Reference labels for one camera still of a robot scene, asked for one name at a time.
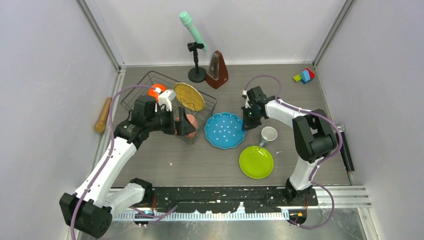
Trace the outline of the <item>pink ceramic mug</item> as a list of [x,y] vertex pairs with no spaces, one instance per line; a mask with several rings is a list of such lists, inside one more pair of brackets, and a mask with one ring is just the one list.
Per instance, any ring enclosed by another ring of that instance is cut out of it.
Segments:
[[[194,128],[194,131],[193,132],[190,132],[190,133],[188,133],[188,134],[186,134],[186,135],[184,135],[186,138],[189,138],[189,139],[192,139],[194,136],[195,136],[195,134],[196,134],[196,132],[197,132],[197,129],[199,128],[199,123],[198,123],[198,121],[197,121],[197,119],[193,116],[193,115],[191,115],[191,114],[186,114],[186,117],[187,117],[187,119],[188,119],[188,121],[190,122],[190,124],[193,126],[192,128]],[[177,117],[176,119],[175,119],[175,121],[176,122],[179,122],[180,121],[180,117]],[[175,124],[175,132],[177,133],[178,132],[178,130],[177,130],[177,126],[178,126],[178,124],[176,123]]]

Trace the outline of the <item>black wire dish rack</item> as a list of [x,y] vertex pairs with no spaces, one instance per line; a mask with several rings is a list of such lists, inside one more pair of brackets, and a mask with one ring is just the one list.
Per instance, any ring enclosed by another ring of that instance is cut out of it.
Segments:
[[193,144],[199,136],[201,128],[205,126],[207,120],[213,115],[217,99],[202,91],[198,94],[202,97],[200,100],[198,95],[194,95],[192,90],[187,86],[182,86],[179,80],[166,76],[157,71],[148,71],[139,81],[139,85],[149,85],[151,87],[160,88],[163,91],[172,90],[175,92],[175,97],[171,99],[172,113],[174,119],[179,118],[179,108],[183,108],[187,118],[196,128],[196,132],[192,132],[184,137],[179,137],[180,140],[189,144]]

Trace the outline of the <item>grey mug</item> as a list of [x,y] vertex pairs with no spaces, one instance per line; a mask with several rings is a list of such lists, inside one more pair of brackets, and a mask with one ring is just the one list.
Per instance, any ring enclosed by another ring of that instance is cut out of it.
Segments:
[[277,137],[277,130],[271,126],[266,126],[260,132],[260,143],[258,146],[261,148],[269,146],[277,139]]

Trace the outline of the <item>woven bamboo coaster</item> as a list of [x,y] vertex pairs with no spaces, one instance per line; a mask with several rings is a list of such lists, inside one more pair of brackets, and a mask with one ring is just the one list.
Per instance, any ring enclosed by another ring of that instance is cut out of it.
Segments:
[[191,111],[200,112],[205,108],[205,100],[193,86],[179,82],[174,85],[177,100]]

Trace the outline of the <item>blue dotted plate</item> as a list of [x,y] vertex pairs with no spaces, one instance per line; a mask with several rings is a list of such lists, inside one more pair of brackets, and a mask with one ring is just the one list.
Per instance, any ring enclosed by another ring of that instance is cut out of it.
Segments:
[[245,139],[243,120],[234,113],[221,112],[212,115],[205,123],[204,135],[213,146],[222,150],[237,147]]

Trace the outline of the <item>orange bowl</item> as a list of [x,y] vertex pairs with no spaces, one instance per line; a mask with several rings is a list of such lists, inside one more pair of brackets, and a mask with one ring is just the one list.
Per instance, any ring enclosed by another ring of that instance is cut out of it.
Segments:
[[151,97],[154,97],[155,100],[158,102],[159,101],[159,95],[162,92],[166,91],[167,89],[168,88],[165,85],[160,84],[160,83],[156,83],[156,84],[153,84],[151,86],[151,88],[147,92],[147,95],[148,96],[151,96]]

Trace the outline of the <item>green plate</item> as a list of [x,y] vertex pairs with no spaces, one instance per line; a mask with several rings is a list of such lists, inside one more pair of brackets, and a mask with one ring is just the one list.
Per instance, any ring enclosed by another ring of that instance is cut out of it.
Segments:
[[252,179],[264,179],[274,169],[274,158],[263,147],[249,146],[239,155],[239,167],[246,176]]

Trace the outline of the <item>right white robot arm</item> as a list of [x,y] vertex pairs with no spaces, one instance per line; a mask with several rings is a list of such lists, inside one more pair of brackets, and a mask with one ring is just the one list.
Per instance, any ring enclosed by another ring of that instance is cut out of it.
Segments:
[[259,86],[243,90],[242,97],[243,130],[260,126],[262,119],[278,120],[292,128],[298,160],[287,179],[285,198],[291,205],[299,205],[312,187],[320,163],[339,147],[342,137],[338,128],[322,109],[301,109],[276,96],[266,96]]

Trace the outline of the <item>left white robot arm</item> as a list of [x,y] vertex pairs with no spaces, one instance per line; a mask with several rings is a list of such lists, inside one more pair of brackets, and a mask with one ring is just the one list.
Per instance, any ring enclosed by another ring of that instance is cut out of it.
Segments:
[[88,178],[74,193],[60,198],[65,223],[98,239],[107,232],[113,217],[127,208],[135,204],[148,207],[154,199],[153,186],[140,178],[108,194],[119,173],[151,132],[185,136],[195,131],[184,107],[178,107],[178,119],[174,118],[168,97],[139,96],[128,118],[116,125],[106,152]]

